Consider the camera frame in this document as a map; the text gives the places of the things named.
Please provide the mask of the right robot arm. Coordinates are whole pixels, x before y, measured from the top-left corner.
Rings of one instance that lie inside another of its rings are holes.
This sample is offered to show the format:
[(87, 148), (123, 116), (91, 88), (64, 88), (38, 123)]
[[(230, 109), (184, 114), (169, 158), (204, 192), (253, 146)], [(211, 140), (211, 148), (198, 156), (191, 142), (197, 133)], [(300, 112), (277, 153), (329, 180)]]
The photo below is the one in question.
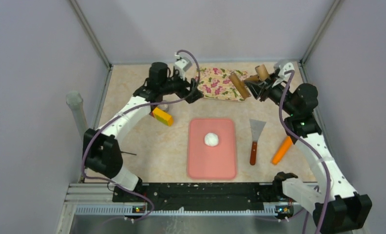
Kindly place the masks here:
[(274, 78), (265, 81), (245, 80), (255, 99), (272, 100), (279, 106), (282, 126), (293, 144), (305, 155), (319, 191), (306, 185), (292, 173), (280, 172), (274, 180), (272, 195), (279, 201), (287, 198), (299, 203), (309, 214), (321, 234), (338, 234), (363, 228), (372, 207), (366, 194), (361, 195), (347, 181), (331, 155), (314, 115), (318, 105), (317, 88), (309, 83), (299, 85), (294, 92), (275, 85)]

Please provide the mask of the white dough ball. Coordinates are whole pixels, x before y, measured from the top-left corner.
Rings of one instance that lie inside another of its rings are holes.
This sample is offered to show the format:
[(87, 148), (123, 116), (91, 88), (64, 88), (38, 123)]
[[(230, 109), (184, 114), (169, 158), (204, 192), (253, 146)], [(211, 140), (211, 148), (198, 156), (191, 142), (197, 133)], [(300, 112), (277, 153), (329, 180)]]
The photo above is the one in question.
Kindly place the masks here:
[(209, 147), (215, 147), (219, 144), (219, 137), (216, 133), (207, 133), (204, 142)]

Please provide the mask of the pink plastic tray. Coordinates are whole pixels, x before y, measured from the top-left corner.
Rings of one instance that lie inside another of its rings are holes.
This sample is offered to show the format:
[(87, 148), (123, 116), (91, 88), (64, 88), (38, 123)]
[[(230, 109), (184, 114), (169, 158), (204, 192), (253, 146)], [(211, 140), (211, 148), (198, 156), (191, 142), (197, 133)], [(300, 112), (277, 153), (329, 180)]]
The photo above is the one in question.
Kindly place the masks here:
[[(205, 136), (216, 134), (209, 146)], [(229, 118), (195, 118), (189, 124), (187, 174), (191, 179), (232, 180), (237, 175), (235, 124)]]

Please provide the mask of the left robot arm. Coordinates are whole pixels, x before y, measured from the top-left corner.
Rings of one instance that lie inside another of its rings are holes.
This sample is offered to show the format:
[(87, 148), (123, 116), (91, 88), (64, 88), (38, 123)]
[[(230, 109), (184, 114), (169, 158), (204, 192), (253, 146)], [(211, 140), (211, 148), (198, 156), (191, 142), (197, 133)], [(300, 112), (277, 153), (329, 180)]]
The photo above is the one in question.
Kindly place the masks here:
[(204, 96), (198, 90), (198, 79), (186, 78), (191, 66), (192, 62), (186, 58), (177, 59), (172, 70), (166, 63), (152, 63), (148, 77), (128, 103), (107, 123), (84, 133), (83, 166), (124, 188), (124, 195), (130, 201), (141, 199), (142, 180), (124, 165), (119, 143), (142, 118), (152, 114), (154, 107), (163, 103), (163, 96), (176, 94), (179, 101), (187, 103)]

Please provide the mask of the wooden rolling pin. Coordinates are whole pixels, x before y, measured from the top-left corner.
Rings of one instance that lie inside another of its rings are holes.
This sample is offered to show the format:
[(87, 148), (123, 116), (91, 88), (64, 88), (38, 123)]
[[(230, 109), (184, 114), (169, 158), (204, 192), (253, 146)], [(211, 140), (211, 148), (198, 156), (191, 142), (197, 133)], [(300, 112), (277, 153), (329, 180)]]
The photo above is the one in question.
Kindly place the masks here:
[(231, 72), (229, 79), (232, 84), (235, 86), (236, 90), (241, 95), (242, 99), (247, 99), (251, 96), (251, 93), (248, 90), (247, 83), (258, 83), (263, 82), (270, 77), (264, 64), (255, 67), (256, 75), (250, 76), (245, 80), (241, 80), (235, 72)]

